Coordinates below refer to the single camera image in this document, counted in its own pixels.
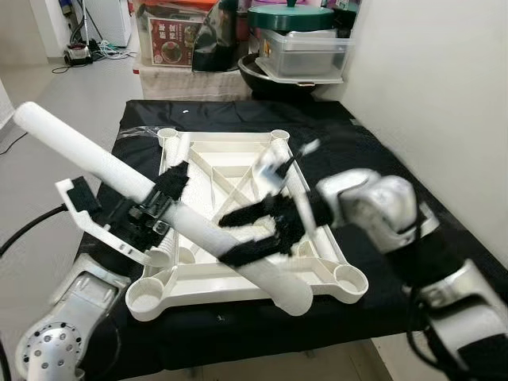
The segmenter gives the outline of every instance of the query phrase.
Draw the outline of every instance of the black tablecloth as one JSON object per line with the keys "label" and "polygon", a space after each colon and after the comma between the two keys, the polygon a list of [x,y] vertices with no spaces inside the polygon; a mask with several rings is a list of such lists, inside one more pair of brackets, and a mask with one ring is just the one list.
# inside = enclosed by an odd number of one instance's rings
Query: black tablecloth
{"label": "black tablecloth", "polygon": [[[181,131],[268,132],[285,129],[293,150],[316,137],[329,137],[322,149],[299,163],[310,186],[328,175],[351,168],[371,168],[400,175],[413,183],[441,221],[449,244],[471,257],[508,301],[508,273],[492,255],[411,175],[404,165],[337,102],[165,102],[130,101],[120,123],[113,154],[150,179],[157,177],[161,148],[155,136],[139,126],[173,127]],[[116,192],[101,186],[98,198],[106,211],[116,205]],[[141,323],[125,303],[112,318],[121,333],[121,351],[107,379],[145,375],[162,369],[187,368],[281,352],[295,352],[346,341],[400,333],[406,328],[406,300],[401,283],[365,234],[355,227],[333,232],[348,261],[367,276],[370,287],[354,305],[328,296],[314,299],[310,311],[291,317],[269,300],[182,306],[166,310],[155,321]],[[80,252],[103,256],[110,250],[92,237]],[[119,254],[117,269],[135,279],[140,266]],[[114,325],[97,329],[83,368],[93,379],[111,363]]]}

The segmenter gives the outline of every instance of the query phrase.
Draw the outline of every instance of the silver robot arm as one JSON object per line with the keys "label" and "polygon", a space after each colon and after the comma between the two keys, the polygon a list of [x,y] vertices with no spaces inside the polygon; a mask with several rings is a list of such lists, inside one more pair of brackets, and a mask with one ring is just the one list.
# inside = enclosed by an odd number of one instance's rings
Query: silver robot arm
{"label": "silver robot arm", "polygon": [[29,381],[83,379],[78,366],[95,327],[130,284],[81,254],[52,297],[52,309],[26,331],[16,348],[16,368]]}
{"label": "silver robot arm", "polygon": [[[441,370],[451,379],[508,379],[506,304],[471,260],[443,250],[437,219],[426,204],[418,205],[408,181],[358,169],[323,179],[316,189],[332,211],[330,225],[362,228],[414,290],[418,312],[455,362]],[[473,363],[485,351],[499,360],[476,371],[482,364]]]}

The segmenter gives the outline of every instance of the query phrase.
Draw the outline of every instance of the plastic tray compartment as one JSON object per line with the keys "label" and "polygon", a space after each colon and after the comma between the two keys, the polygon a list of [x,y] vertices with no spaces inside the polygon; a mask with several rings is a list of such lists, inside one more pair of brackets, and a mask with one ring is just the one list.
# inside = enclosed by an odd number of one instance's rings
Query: plastic tray compartment
{"label": "plastic tray compartment", "polygon": [[[289,134],[282,130],[181,133],[161,129],[159,136],[164,147],[160,172],[187,156],[190,179],[182,199],[214,222],[230,210],[261,200],[271,190],[256,175],[256,165],[268,150],[282,148],[291,154],[286,143]],[[299,169],[294,168],[290,173],[293,189],[309,189]],[[246,241],[273,234],[273,223],[261,219],[252,226],[229,231]],[[125,296],[127,307],[137,320],[150,321],[172,306],[268,298],[261,289],[178,233],[170,230],[163,242],[165,249],[171,251],[171,265],[145,267]],[[273,255],[268,259],[308,282],[314,294],[329,294],[341,302],[355,303],[367,292],[367,278],[348,264],[328,227],[318,228],[312,239],[304,236],[292,252],[292,257]]]}
{"label": "plastic tray compartment", "polygon": [[260,58],[256,62],[276,78],[336,83],[341,80],[345,55],[351,44],[350,39],[291,37],[263,29]]}

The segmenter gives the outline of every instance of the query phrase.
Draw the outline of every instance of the white pipe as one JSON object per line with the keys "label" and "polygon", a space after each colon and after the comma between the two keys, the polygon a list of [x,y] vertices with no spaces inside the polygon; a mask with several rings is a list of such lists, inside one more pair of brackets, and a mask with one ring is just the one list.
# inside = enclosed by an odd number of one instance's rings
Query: white pipe
{"label": "white pipe", "polygon": [[170,137],[178,137],[178,131],[175,129],[160,129],[157,131],[157,140],[160,147],[164,147],[164,142]]}
{"label": "white pipe", "polygon": [[[286,141],[287,139],[275,138],[270,143],[271,149],[273,149],[275,154],[284,161],[288,161],[290,159],[289,146]],[[287,171],[286,179],[286,187],[289,190],[291,197],[294,199],[294,204],[298,209],[298,213],[300,214],[300,218],[304,224],[307,236],[309,236],[312,240],[317,254],[325,260],[337,262],[336,253],[331,247],[324,243],[324,240],[318,237],[319,230],[316,228],[312,209],[310,208],[309,200],[306,196],[307,190],[298,178],[298,173],[294,168],[294,165],[291,165]]]}
{"label": "white pipe", "polygon": [[[26,132],[126,198],[142,202],[154,185],[141,173],[33,102],[19,106],[14,120]],[[177,232],[216,257],[239,243],[225,230],[181,202],[170,207],[163,219]],[[304,314],[312,304],[312,290],[307,283],[295,275],[281,272],[266,259],[236,270],[265,291],[278,307],[290,315]]]}
{"label": "white pipe", "polygon": [[176,158],[173,165],[180,164],[182,161],[187,160],[189,157],[189,150],[191,149],[191,135],[189,133],[182,133],[179,138],[180,143],[176,151]]}
{"label": "white pipe", "polygon": [[[175,165],[187,160],[189,156],[189,149],[191,148],[191,135],[184,133],[182,139],[177,136],[164,139],[164,153],[166,156],[166,170]],[[159,246],[152,248],[151,252],[162,252],[164,255],[169,256],[172,261],[171,264],[178,264],[175,261],[178,242],[176,241],[175,230],[170,228],[164,239],[160,242]]]}

